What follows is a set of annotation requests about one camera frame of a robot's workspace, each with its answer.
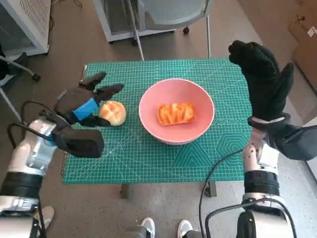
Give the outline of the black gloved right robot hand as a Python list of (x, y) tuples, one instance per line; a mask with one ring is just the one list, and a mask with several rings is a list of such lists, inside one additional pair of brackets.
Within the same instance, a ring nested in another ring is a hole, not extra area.
[(230, 62), (240, 66), (246, 78), (252, 116), (265, 121), (281, 118), (293, 85), (293, 63), (281, 70), (274, 54), (256, 42), (235, 40), (228, 50)]

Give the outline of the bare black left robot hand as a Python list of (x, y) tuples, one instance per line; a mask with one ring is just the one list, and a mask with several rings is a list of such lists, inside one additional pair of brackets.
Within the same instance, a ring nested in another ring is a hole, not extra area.
[(88, 127), (110, 126), (108, 120), (94, 115), (94, 112), (99, 108), (101, 101), (110, 100), (124, 85), (118, 83), (97, 89), (96, 86), (105, 76), (105, 72), (99, 72), (81, 80), (77, 87), (66, 90), (58, 98), (54, 111), (70, 125), (79, 123)]

